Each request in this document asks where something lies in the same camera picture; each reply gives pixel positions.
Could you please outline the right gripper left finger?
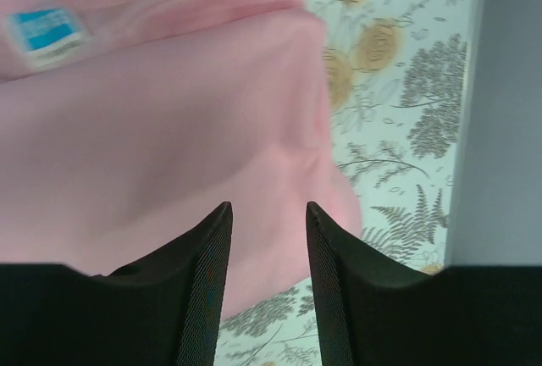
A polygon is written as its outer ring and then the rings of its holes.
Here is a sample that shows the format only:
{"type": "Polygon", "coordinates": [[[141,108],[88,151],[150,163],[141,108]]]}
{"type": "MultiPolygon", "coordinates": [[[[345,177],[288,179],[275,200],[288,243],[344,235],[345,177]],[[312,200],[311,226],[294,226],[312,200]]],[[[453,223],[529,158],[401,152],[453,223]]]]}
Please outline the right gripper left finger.
{"type": "Polygon", "coordinates": [[[210,365],[230,256],[223,202],[184,235],[112,274],[1,267],[4,365],[210,365]]]}

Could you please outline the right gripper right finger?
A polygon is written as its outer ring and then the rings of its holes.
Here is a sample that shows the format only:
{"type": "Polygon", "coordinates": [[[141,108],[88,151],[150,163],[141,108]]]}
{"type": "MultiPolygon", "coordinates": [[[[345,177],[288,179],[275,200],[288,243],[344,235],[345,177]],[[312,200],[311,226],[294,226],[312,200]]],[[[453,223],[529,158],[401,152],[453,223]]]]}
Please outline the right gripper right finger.
{"type": "Polygon", "coordinates": [[[540,268],[428,275],[343,230],[315,202],[306,225],[323,364],[540,364],[540,268]]]}

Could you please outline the pink t shirt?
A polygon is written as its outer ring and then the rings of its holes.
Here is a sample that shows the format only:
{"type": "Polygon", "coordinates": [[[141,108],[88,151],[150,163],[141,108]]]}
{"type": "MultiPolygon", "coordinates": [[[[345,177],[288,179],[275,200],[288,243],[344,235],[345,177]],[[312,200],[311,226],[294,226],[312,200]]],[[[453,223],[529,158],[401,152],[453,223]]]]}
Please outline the pink t shirt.
{"type": "Polygon", "coordinates": [[[307,277],[309,202],[360,233],[304,0],[1,0],[1,15],[51,5],[90,38],[40,71],[1,33],[4,262],[107,273],[228,201],[230,317],[307,277]]]}

